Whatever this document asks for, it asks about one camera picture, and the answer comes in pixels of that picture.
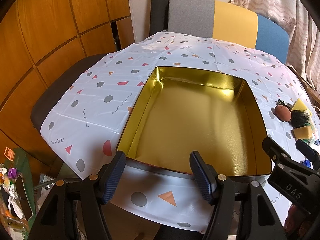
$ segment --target window curtain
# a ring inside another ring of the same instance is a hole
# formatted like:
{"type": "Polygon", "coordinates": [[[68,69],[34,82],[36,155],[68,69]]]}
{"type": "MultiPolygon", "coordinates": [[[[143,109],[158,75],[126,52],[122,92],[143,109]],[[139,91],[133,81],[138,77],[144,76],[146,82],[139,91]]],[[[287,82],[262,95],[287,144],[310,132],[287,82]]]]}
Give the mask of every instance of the window curtain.
{"type": "Polygon", "coordinates": [[[320,93],[320,33],[300,0],[231,0],[269,18],[290,37],[286,65],[320,93]]]}

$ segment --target black feather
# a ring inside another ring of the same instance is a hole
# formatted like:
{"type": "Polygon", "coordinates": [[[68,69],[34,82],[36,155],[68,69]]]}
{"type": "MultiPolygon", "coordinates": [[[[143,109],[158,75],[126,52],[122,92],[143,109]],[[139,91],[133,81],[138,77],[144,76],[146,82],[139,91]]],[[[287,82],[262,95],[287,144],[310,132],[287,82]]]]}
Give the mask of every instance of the black feather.
{"type": "Polygon", "coordinates": [[[291,125],[294,128],[300,128],[309,124],[310,115],[300,110],[291,111],[291,125]]]}

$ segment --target egg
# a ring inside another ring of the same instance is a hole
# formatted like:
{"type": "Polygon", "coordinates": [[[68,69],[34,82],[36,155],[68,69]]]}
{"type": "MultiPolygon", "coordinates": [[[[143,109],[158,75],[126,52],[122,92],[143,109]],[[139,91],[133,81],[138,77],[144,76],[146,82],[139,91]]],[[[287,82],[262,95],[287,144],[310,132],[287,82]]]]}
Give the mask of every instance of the egg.
{"type": "Polygon", "coordinates": [[[289,122],[291,119],[290,110],[285,106],[276,106],[275,107],[276,116],[284,122],[289,122]]]}

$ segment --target orange plastic clip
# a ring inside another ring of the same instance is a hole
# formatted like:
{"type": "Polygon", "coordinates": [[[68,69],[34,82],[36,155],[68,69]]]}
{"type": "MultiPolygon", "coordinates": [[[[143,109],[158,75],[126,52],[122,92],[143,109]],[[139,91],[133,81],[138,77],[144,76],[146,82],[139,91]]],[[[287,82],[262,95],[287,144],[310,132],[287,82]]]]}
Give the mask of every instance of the orange plastic clip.
{"type": "Polygon", "coordinates": [[[4,156],[6,156],[10,161],[13,161],[14,151],[6,147],[4,150],[4,156]]]}

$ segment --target ribbed blue pad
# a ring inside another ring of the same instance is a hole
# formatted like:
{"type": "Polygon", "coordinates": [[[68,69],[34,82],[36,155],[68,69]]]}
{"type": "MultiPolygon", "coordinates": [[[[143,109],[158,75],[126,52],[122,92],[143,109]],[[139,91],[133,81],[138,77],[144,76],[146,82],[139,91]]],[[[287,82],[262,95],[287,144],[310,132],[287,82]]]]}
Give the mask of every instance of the ribbed blue pad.
{"type": "Polygon", "coordinates": [[[120,180],[121,175],[122,175],[124,168],[125,168],[125,155],[124,155],[124,153],[122,153],[121,157],[118,160],[113,159],[112,161],[117,161],[117,163],[112,165],[113,163],[111,162],[109,164],[110,168],[112,168],[112,167],[114,167],[114,168],[112,171],[110,171],[110,176],[109,176],[108,180],[106,181],[105,192],[102,196],[102,200],[104,203],[107,203],[109,200],[111,200],[113,198],[115,191],[116,191],[119,180],[120,180]]]}
{"type": "Polygon", "coordinates": [[[211,183],[194,153],[191,153],[190,155],[190,168],[193,172],[193,175],[195,176],[195,180],[200,189],[203,199],[210,203],[213,200],[211,195],[211,183]]]}

